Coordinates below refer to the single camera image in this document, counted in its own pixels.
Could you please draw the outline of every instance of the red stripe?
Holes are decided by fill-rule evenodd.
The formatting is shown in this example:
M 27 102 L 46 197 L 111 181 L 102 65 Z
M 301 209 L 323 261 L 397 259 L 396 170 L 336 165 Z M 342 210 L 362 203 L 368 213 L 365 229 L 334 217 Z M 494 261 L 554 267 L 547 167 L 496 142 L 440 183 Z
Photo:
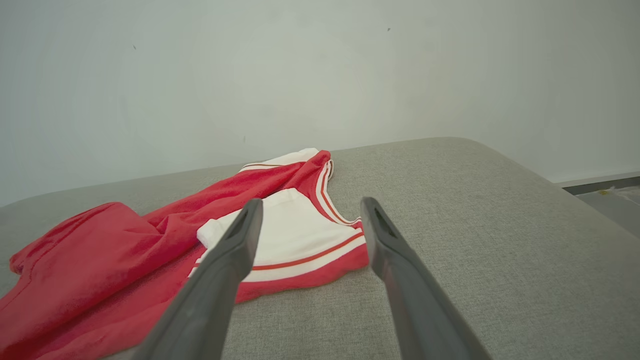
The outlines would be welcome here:
M 347 245 L 348 243 L 352 242 L 353 240 L 359 238 L 362 236 L 362 233 L 357 233 L 355 235 L 353 235 L 352 237 L 348 238 L 347 240 L 344 240 L 343 242 L 339 243 L 338 245 L 331 247 L 329 249 L 326 249 L 325 251 L 322 251 L 316 255 L 311 255 L 307 258 L 304 259 L 300 259 L 300 260 L 295 260 L 295 261 L 290 261 L 288 263 L 280 263 L 280 264 L 274 264 L 274 265 L 261 265 L 261 266 L 254 266 L 253 270 L 272 270 L 272 269 L 279 269 L 279 268 L 286 268 L 288 266 L 294 266 L 294 265 L 298 265 L 298 264 L 303 264 L 303 263 L 308 263 L 309 261 L 315 260 L 317 258 L 320 258 L 321 256 L 327 255 L 330 252 L 337 250 L 345 245 Z
M 272 281 L 241 282 L 238 286 L 236 304 L 279 291 L 325 285 L 340 279 L 350 271 L 367 266 L 368 263 L 367 245 L 362 244 L 339 259 L 302 275 Z
M 326 176 L 327 174 L 329 174 L 329 171 L 327 171 L 326 174 L 322 177 L 322 187 L 320 188 L 320 195 L 322 195 L 322 198 L 326 203 L 326 207 L 329 208 L 329 210 L 331 210 L 331 212 L 335 215 L 335 217 L 337 217 L 338 220 L 340 220 L 341 222 L 344 222 L 345 224 L 348 225 L 349 223 L 346 222 L 346 220 L 344 220 L 342 217 L 340 217 L 338 213 L 331 207 L 331 203 L 329 202 L 329 200 L 327 200 L 326 195 L 324 194 L 324 182 L 326 181 Z

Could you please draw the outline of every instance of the red fabric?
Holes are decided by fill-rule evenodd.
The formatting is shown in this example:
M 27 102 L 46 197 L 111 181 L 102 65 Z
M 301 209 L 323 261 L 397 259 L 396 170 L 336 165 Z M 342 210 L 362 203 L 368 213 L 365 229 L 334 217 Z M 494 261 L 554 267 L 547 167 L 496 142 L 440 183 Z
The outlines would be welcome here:
M 240 172 L 143 217 L 114 202 L 62 222 L 10 260 L 21 277 L 0 300 L 0 358 L 96 359 L 141 343 L 203 254 L 200 226 L 286 188 L 318 208 L 329 159 L 321 151 L 306 163 Z M 360 246 L 304 275 L 242 283 L 236 302 L 320 286 L 366 264 Z

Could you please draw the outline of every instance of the fabric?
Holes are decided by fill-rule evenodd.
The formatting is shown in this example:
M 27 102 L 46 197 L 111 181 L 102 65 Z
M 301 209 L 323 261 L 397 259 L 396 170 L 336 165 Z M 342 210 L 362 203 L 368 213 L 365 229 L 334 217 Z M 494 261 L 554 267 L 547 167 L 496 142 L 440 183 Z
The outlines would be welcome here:
M 21 277 L 0 300 L 2 358 L 93 359 L 137 345 L 204 257 L 198 229 L 209 224 L 200 232 L 215 246 L 254 197 L 266 198 L 266 231 L 238 302 L 365 266 L 360 222 L 344 220 L 326 194 L 332 173 L 328 152 L 305 149 L 144 217 L 109 203 L 62 222 L 11 258 Z
M 488 147 L 428 138 L 332 151 L 346 219 L 377 198 L 496 360 L 637 359 L 640 241 Z M 0 208 L 8 266 L 52 226 L 107 201 L 144 214 L 242 165 L 41 195 Z M 15 275 L 0 274 L 4 286 Z M 135 349 L 110 356 L 127 360 Z M 226 360 L 399 359 L 387 294 L 369 269 L 238 304 Z

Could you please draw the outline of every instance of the baseboard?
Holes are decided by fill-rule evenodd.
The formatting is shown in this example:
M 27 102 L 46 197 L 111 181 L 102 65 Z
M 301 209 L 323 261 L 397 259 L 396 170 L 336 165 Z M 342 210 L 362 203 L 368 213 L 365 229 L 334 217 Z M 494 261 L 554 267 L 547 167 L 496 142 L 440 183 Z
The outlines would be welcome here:
M 571 186 L 604 183 L 605 181 L 629 179 L 631 177 L 638 177 L 638 176 L 640 176 L 640 171 L 627 172 L 625 174 L 617 174 L 617 175 L 609 175 L 609 176 L 590 177 L 589 179 L 578 179 L 578 180 L 571 180 L 571 181 L 563 181 L 562 183 L 554 183 L 554 184 L 560 186 L 561 188 L 568 188 L 568 187 L 571 187 Z
M 628 188 L 629 186 L 640 185 L 640 172 L 629 172 L 620 175 L 592 177 L 591 179 L 566 181 L 564 183 L 556 183 L 556 185 L 565 189 L 572 195 L 597 192 L 599 190 L 606 190 L 612 187 L 615 187 L 617 189 Z

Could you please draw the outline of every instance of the gray couch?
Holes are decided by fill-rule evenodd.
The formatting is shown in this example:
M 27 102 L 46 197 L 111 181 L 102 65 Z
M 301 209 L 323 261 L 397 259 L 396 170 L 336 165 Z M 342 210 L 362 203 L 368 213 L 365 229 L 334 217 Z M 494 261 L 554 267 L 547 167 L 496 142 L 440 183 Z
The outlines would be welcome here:
M 329 193 L 347 218 L 377 198 L 495 359 L 640 358 L 640 241 L 479 143 L 430 138 L 333 151 Z M 8 258 L 58 222 L 110 201 L 148 213 L 240 165 L 50 193 L 0 208 Z M 114 355 L 128 359 L 133 350 Z M 234 308 L 224 359 L 399 359 L 369 269 Z

